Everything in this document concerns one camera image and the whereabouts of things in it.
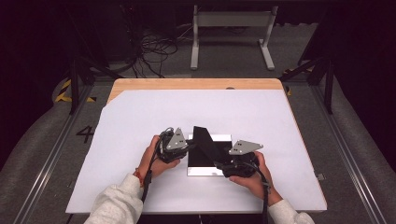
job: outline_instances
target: number 4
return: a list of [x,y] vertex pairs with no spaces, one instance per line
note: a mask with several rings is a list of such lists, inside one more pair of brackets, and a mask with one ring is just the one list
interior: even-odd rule
[[83,135],[85,136],[85,140],[84,143],[88,142],[88,139],[90,138],[90,135],[93,135],[94,133],[91,133],[92,127],[91,126],[87,126],[85,127],[83,130],[79,131],[76,135]]

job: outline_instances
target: black cable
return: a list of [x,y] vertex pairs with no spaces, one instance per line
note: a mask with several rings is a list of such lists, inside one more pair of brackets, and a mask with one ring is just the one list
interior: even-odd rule
[[149,184],[151,183],[151,178],[152,178],[151,166],[152,166],[152,163],[154,163],[155,160],[158,159],[158,158],[155,158],[155,156],[157,154],[157,149],[160,148],[160,144],[163,142],[163,137],[165,136],[165,134],[167,132],[172,132],[172,131],[173,131],[173,128],[167,128],[165,131],[163,131],[160,134],[160,139],[158,140],[157,144],[155,145],[154,152],[152,153],[151,160],[148,165],[148,170],[145,175],[145,179],[143,180],[144,189],[143,189],[143,195],[142,195],[142,202],[144,202],[146,200],[146,197],[149,192]]
[[66,221],[66,224],[69,224],[69,223],[70,223],[70,221],[72,220],[73,215],[74,215],[74,214],[70,214],[69,218],[68,218],[67,221]]
[[262,223],[263,224],[268,224],[268,194],[270,184],[268,183],[267,179],[265,178],[264,174],[260,170],[260,168],[256,165],[256,163],[250,164],[247,162],[243,162],[243,164],[253,168],[257,173],[259,173],[260,177],[262,178],[262,186],[264,189],[264,199],[263,199],[263,205],[262,205]]

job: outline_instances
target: white paper sheet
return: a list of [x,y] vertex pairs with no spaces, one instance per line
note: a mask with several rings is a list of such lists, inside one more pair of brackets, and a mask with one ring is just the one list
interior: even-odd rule
[[[95,197],[138,166],[154,134],[193,126],[260,149],[279,193],[297,210],[327,209],[282,90],[124,91],[102,111],[67,213],[89,213]],[[260,213],[262,201],[223,176],[187,176],[187,158],[153,179],[144,213]]]

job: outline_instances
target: person's right hand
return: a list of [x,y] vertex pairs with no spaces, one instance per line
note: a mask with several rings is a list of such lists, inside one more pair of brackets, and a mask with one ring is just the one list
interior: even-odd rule
[[[267,182],[270,184],[271,189],[270,189],[270,194],[268,194],[268,206],[271,206],[274,203],[277,203],[282,200],[282,197],[280,194],[276,191],[273,182],[272,182],[272,177],[271,173],[268,170],[268,167],[265,165],[265,158],[262,155],[262,153],[255,151],[254,154],[256,155],[257,159],[259,160],[259,168],[260,171],[264,174],[265,178],[267,179]],[[235,184],[238,184],[240,186],[246,187],[250,190],[250,192],[261,199],[264,199],[264,188],[262,185],[262,178],[258,173],[254,174],[251,177],[245,178],[241,176],[236,176],[232,175],[229,178],[231,181],[233,181]]]

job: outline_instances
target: silver metal piece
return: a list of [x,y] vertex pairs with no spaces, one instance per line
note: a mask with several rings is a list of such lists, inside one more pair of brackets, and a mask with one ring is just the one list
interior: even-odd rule
[[233,148],[229,151],[230,155],[244,155],[249,152],[262,148],[262,144],[252,143],[244,140],[238,140]]
[[35,209],[35,206],[40,199],[44,188],[47,186],[47,183],[50,180],[50,176],[55,169],[56,163],[61,157],[62,151],[64,150],[66,138],[71,132],[73,124],[76,122],[76,119],[78,118],[82,107],[87,101],[87,98],[90,96],[91,90],[92,86],[84,86],[79,98],[80,104],[76,108],[75,113],[73,115],[69,115],[69,117],[67,118],[66,124],[62,128],[62,131],[58,139],[56,140],[55,145],[53,146],[49,156],[47,157],[47,160],[44,163],[40,173],[38,174],[28,196],[26,197],[26,200],[24,201],[20,212],[15,217],[13,222],[14,224],[27,223],[30,215],[33,214],[33,210]]
[[184,138],[183,132],[180,130],[180,128],[177,128],[171,140],[169,141],[168,146],[166,146],[166,149],[172,150],[186,146],[187,142]]
[[361,196],[361,201],[363,202],[363,205],[366,208],[372,223],[387,223],[384,216],[382,215],[381,209],[375,201],[373,193],[370,191],[370,188],[367,185],[364,175],[361,173],[361,169],[356,163],[352,152],[349,150],[349,146],[347,145],[344,136],[341,134],[341,131],[338,128],[337,122],[332,115],[328,114],[326,106],[322,103],[323,95],[320,91],[320,88],[311,87],[311,90],[317,100],[317,103],[320,105],[322,114],[325,116],[330,128],[332,129],[332,133],[339,146],[338,152],[340,153],[340,156],[346,165],[357,192]]

